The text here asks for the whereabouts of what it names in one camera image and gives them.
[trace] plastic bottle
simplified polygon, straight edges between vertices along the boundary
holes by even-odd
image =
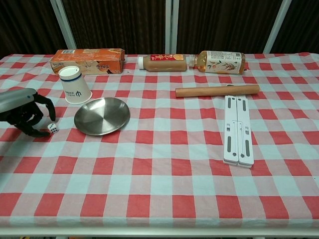
[[[240,52],[202,51],[190,55],[189,66],[196,66],[201,72],[242,74],[245,61],[245,54]]]
[[[186,57],[182,54],[154,54],[138,58],[140,69],[148,71],[186,71]]]

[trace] orange box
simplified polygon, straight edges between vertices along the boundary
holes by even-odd
[[[51,67],[56,75],[66,66],[78,66],[83,75],[120,74],[124,54],[121,48],[58,50],[51,59]]]

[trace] stainless steel plate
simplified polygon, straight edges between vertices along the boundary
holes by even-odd
[[[84,104],[75,114],[75,126],[83,133],[103,135],[116,131],[130,120],[125,102],[116,98],[99,98]]]

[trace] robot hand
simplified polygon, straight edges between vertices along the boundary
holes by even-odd
[[[55,121],[52,101],[31,88],[0,93],[0,121],[7,121],[33,137],[49,136],[49,132],[40,132],[32,127],[43,117],[43,113],[35,102],[45,104],[49,110],[50,119]]]

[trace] brown curtain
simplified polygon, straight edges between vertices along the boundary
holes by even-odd
[[[1,0],[0,31],[0,58],[66,48],[50,0]]]
[[[281,0],[180,0],[177,52],[263,52]]]
[[[293,0],[271,52],[319,53],[319,1]]]
[[[63,0],[78,48],[164,53],[165,0]]]

